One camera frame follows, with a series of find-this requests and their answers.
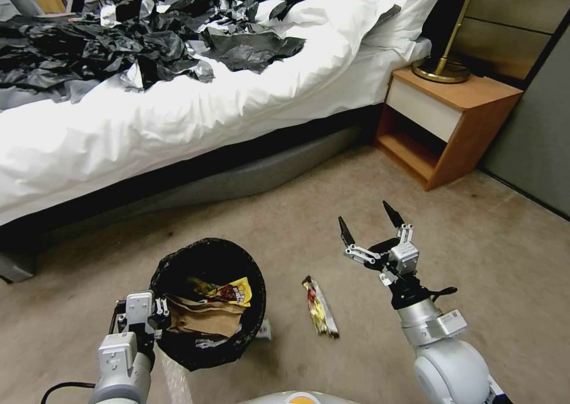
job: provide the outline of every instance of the gray robot arm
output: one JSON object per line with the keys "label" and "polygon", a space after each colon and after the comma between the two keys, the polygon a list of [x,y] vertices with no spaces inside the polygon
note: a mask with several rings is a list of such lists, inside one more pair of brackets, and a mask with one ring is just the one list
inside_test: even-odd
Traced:
{"label": "gray robot arm", "polygon": [[[152,291],[129,294],[117,302],[99,356],[99,379],[89,404],[145,404],[154,365],[154,340],[169,323],[164,299]],[[113,334],[115,324],[119,333]]]}
{"label": "gray robot arm", "polygon": [[474,347],[455,337],[467,328],[458,310],[443,313],[435,301],[453,294],[455,287],[431,291],[416,277],[419,250],[412,244],[413,225],[384,201],[397,228],[397,237],[368,250],[358,247],[342,217],[338,218],[344,255],[379,272],[380,281],[392,292],[402,331],[416,351],[416,377],[433,404],[508,404],[511,401],[489,374]]}

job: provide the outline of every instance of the headboard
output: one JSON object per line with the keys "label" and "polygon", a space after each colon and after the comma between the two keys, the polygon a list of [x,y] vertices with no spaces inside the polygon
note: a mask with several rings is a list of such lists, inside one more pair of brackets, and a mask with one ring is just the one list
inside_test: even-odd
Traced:
{"label": "headboard", "polygon": [[[463,0],[439,0],[423,35],[445,49]],[[475,74],[526,89],[568,27],[570,0],[471,0],[451,55]]]}

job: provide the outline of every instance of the white bedsheet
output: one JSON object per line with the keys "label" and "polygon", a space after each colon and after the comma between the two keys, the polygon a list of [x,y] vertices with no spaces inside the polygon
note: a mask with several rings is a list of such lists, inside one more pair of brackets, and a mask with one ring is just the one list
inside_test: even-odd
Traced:
{"label": "white bedsheet", "polygon": [[[270,24],[264,15],[274,4],[260,7],[259,21]],[[357,56],[391,7],[389,0],[296,5],[274,28],[305,38],[305,47],[260,75],[213,62],[210,84],[183,76],[140,94],[115,77],[76,105],[47,100],[1,113],[0,225],[277,128],[383,101],[390,72],[429,50],[419,43],[405,58],[363,46]]]}

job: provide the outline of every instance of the bed frame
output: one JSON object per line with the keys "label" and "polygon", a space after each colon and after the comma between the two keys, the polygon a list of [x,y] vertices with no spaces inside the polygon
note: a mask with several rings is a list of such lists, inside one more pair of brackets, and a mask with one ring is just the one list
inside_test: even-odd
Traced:
{"label": "bed frame", "polygon": [[28,279],[42,248],[125,218],[278,187],[352,144],[372,143],[381,106],[273,131],[13,220],[0,226],[0,278]]}

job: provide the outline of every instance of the nightstand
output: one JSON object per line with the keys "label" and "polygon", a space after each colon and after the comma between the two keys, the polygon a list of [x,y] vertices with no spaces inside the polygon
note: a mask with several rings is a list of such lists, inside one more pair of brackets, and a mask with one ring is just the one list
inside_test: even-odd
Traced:
{"label": "nightstand", "polygon": [[522,93],[487,77],[441,84],[396,70],[376,146],[431,190],[475,169]]}

